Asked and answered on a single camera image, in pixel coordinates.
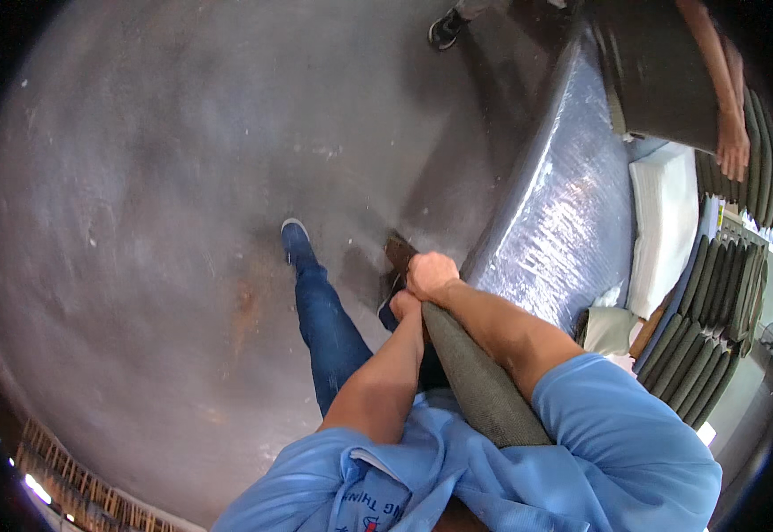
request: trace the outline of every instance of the hand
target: hand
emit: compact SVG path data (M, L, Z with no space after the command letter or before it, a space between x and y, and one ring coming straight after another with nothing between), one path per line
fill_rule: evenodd
M718 120L718 164L721 173L732 181L744 180L744 168L750 162L750 139L739 112L721 112Z
M404 321L404 318L413 314L422 313L422 302L413 297L413 294L407 290L402 290L392 296L389 302L389 309L398 322Z
M410 259L407 288L420 301L442 306L443 291L451 282L461 282L455 261L442 253L417 254Z

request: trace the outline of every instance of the white pillow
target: white pillow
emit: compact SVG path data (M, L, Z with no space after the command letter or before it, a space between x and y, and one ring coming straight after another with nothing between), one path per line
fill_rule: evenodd
M644 319L679 281L699 222L694 149L669 142L629 164L637 239L626 307Z

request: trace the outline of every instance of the clear plastic film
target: clear plastic film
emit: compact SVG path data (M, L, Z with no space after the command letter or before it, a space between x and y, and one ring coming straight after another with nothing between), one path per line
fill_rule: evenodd
M608 289L621 285L617 305L626 302L636 228L628 157L591 38L573 41L561 67L562 92L468 278L572 333Z

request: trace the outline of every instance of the sneaker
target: sneaker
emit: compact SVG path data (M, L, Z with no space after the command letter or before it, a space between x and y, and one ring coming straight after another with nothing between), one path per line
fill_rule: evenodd
M280 240L283 240L283 250L286 252L286 262L295 264L302 257L315 258L316 254L310 245L310 234L299 219L289 218L280 226Z
M436 49L445 51L452 47L457 39L460 29L469 24L469 21L457 13L457 9L451 8L441 19L435 20L428 29L428 43Z

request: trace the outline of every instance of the blue jeans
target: blue jeans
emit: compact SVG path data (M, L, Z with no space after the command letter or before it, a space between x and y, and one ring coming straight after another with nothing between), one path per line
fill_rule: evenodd
M313 259L296 264L294 287L300 335L310 348L312 381L318 408L325 416L336 394L348 378L372 357L372 351L342 308L338 294L328 282L328 271ZM390 331L398 325L387 305L381 321ZM425 346L420 382L423 390L447 387L443 368L433 346Z

